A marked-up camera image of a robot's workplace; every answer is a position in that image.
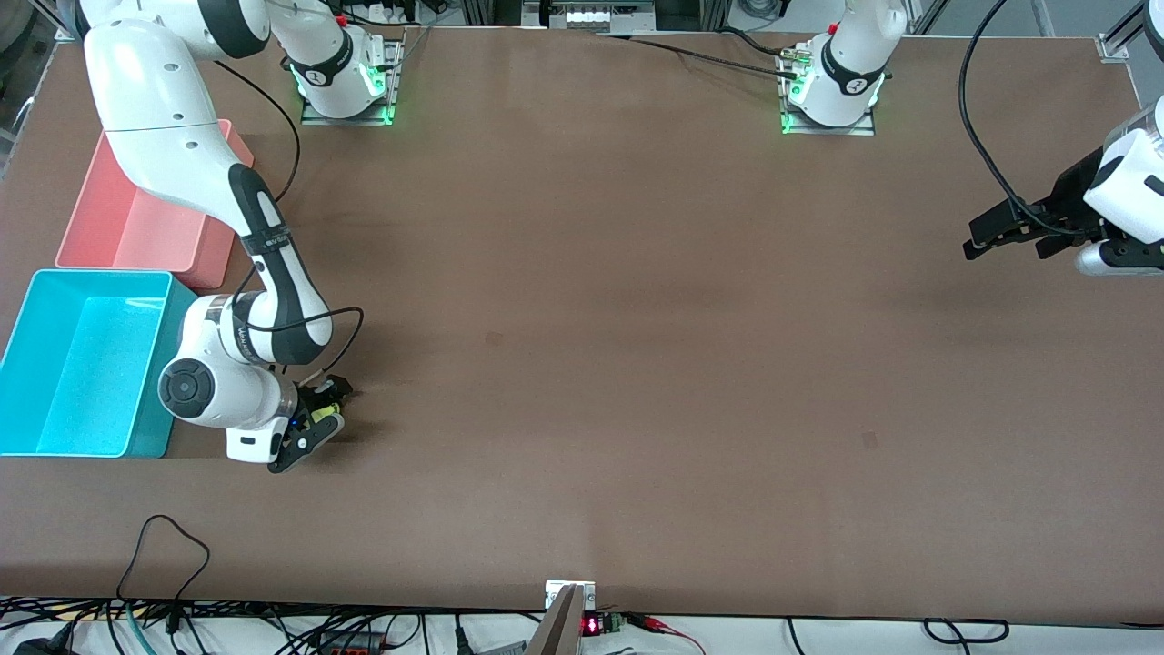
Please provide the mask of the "pink plastic bin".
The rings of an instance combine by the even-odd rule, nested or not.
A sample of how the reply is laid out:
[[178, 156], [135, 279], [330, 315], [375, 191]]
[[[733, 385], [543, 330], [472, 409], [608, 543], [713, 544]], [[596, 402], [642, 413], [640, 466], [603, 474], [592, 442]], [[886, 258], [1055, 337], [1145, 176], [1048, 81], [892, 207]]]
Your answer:
[[220, 220], [135, 186], [100, 136], [55, 265], [161, 270], [192, 290], [217, 289], [235, 243], [236, 232]]

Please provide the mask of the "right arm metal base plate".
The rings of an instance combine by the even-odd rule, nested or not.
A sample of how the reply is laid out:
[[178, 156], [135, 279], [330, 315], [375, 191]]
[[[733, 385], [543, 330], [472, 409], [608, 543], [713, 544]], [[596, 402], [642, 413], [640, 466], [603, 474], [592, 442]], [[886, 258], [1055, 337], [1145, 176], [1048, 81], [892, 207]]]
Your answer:
[[299, 86], [304, 104], [301, 124], [305, 126], [392, 126], [396, 118], [396, 101], [402, 81], [405, 42], [403, 40], [384, 40], [383, 36], [369, 37], [372, 41], [370, 58], [374, 65], [360, 64], [356, 70], [365, 83], [367, 92], [375, 97], [356, 115], [329, 118], [321, 115], [308, 104], [306, 91]]

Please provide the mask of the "blue plastic bin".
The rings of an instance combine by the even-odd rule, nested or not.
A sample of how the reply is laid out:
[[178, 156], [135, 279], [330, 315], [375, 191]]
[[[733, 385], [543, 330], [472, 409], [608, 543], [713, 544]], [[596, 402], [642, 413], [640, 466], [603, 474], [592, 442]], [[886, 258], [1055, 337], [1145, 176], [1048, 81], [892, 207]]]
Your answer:
[[163, 457], [157, 383], [192, 302], [166, 272], [38, 270], [0, 359], [0, 457]]

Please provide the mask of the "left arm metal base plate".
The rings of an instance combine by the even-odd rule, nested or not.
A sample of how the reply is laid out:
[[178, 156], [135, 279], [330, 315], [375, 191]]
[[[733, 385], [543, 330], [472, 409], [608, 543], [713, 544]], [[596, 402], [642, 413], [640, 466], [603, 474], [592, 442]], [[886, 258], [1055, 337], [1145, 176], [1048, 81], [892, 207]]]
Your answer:
[[873, 111], [886, 72], [840, 72], [839, 78], [835, 78], [828, 74], [819, 57], [822, 49], [811, 41], [785, 48], [775, 55], [778, 71], [792, 74], [778, 80], [782, 131], [873, 136], [876, 133]]

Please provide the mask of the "aluminium frame corner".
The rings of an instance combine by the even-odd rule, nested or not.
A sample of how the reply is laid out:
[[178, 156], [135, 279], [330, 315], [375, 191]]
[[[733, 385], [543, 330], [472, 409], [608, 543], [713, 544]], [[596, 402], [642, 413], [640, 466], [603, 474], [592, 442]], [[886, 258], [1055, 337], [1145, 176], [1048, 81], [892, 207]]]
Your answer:
[[1147, 34], [1147, 0], [1136, 0], [1106, 33], [1095, 37], [1095, 48], [1103, 64], [1122, 64], [1129, 59], [1129, 45]]

